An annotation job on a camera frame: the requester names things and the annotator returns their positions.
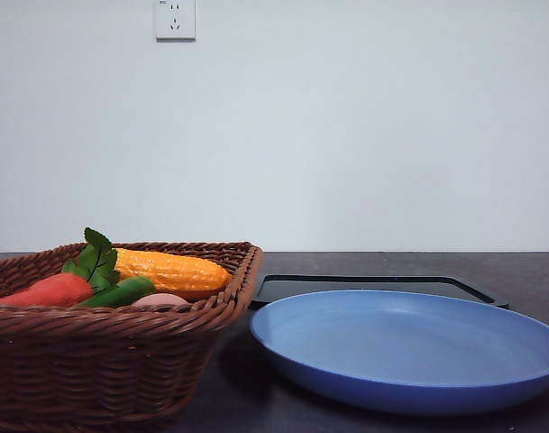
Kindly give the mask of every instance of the blue plate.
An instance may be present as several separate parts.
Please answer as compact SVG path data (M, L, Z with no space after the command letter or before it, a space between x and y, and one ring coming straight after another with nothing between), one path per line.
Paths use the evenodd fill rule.
M321 291L267 305L251 330L290 380L363 408L472 414L549 387L549 326L468 300Z

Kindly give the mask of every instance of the electrical socket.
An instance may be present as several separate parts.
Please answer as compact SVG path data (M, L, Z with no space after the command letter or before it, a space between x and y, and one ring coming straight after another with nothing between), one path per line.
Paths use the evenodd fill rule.
M196 0L155 0L157 41L196 40Z

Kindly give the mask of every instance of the black cutting board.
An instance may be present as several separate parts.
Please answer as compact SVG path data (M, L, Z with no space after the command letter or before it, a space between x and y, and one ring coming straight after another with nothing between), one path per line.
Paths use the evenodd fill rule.
M394 290L448 296L508 308L494 294L452 277L369 277L345 275L263 275L258 280L254 306L289 296L326 290Z

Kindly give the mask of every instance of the dark countertop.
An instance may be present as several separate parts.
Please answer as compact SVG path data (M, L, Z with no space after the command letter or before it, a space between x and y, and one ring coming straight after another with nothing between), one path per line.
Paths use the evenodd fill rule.
M266 253L261 273L451 276L549 325L549 253ZM549 433L549 391L514 408L438 419L359 410L318 397L266 364L248 328L253 312L223 332L194 399L166 433Z

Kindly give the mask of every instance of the brown wicker basket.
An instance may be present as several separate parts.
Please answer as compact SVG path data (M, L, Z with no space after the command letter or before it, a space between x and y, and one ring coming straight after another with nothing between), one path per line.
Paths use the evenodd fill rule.
M0 297L59 272L85 244L0 262ZM0 307L0 431L158 431L188 404L218 331L252 300L261 249L237 244L118 244L206 258L233 280L175 308Z

